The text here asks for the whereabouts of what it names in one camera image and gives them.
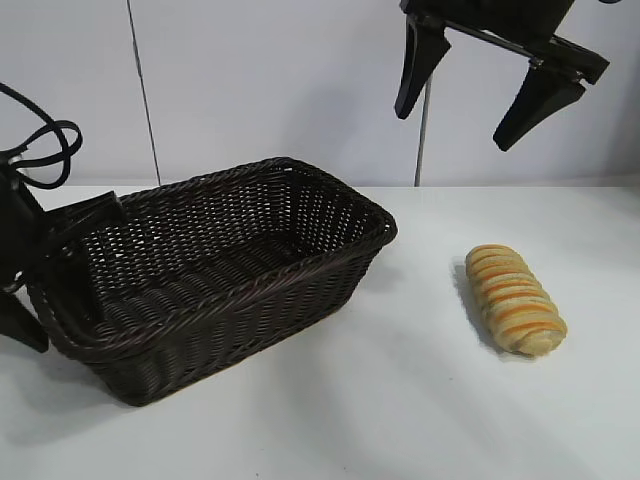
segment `dark brown wicker basket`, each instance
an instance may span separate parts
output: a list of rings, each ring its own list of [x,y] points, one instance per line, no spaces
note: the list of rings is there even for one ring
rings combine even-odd
[[[386,211],[289,158],[123,197],[128,223],[29,285],[54,345],[145,405],[312,325],[395,237]]]

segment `basket rim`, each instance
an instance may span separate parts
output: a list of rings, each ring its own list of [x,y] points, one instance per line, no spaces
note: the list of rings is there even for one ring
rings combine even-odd
[[[55,291],[55,287],[50,288],[51,283],[45,287],[47,282],[36,280],[30,286],[30,295],[33,293],[31,296],[36,297],[34,306],[38,309],[38,313],[43,309],[48,313],[48,315],[40,316],[45,317],[46,327],[50,334],[55,337],[56,343],[62,342],[64,350],[73,352],[75,358],[86,358],[90,362],[96,362],[97,357],[101,359],[103,357],[105,359],[122,359],[135,356],[160,343],[164,337],[188,329],[205,317],[220,318],[232,306],[246,305],[265,296],[275,294],[322,271],[338,267],[353,258],[378,250],[390,243],[397,235],[395,220],[381,206],[333,175],[289,157],[274,157],[220,172],[196,176],[182,182],[136,192],[122,197],[122,200],[123,202],[149,201],[157,196],[166,195],[173,190],[184,190],[185,188],[202,185],[203,182],[206,182],[205,185],[207,186],[220,183],[228,185],[230,181],[242,180],[248,175],[273,167],[295,168],[302,173],[307,173],[311,177],[321,180],[323,184],[328,184],[332,189],[350,197],[354,202],[366,208],[369,213],[378,217],[379,225],[362,237],[336,250],[307,257],[289,266],[266,272],[253,280],[207,298],[197,305],[176,310],[168,315],[161,324],[138,325],[104,337],[92,337],[85,332],[78,331],[80,336],[84,338],[82,340],[73,338],[56,318],[61,309],[60,302],[57,301],[55,296],[52,298],[45,293],[46,291]],[[64,324],[70,325],[72,329],[80,330],[79,327],[72,325],[72,323],[74,322],[64,321]]]

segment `white wall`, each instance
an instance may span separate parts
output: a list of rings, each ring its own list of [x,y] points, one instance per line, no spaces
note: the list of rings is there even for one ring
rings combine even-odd
[[[69,183],[153,181],[124,0],[3,2],[0,38],[0,81],[55,119],[77,122],[84,133]],[[40,126],[37,117],[0,95],[0,149],[18,145]],[[52,137],[27,156],[54,153],[56,147]],[[54,176],[32,173],[40,179]]]
[[[583,0],[559,34],[612,62],[580,102],[545,120],[508,153],[492,135],[527,61],[457,32],[436,71],[423,185],[558,183],[640,172],[640,2]]]
[[[393,104],[389,0],[134,0],[164,180],[289,155],[358,185],[411,185],[420,109]]]

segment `metal rod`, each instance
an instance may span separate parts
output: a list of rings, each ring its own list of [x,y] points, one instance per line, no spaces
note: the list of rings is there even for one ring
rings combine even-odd
[[[416,163],[416,175],[413,181],[414,187],[419,187],[422,182],[422,162],[424,157],[424,139],[427,132],[427,120],[429,119],[429,100],[431,99],[431,83],[433,74],[427,80],[424,87],[424,103],[422,105],[422,122],[420,123],[420,140],[418,143],[418,161]]]

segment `bread loaf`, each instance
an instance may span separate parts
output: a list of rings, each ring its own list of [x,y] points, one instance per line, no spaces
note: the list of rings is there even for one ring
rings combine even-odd
[[[509,352],[546,355],[560,345],[567,326],[523,258],[503,245],[469,252],[467,276],[487,328]]]

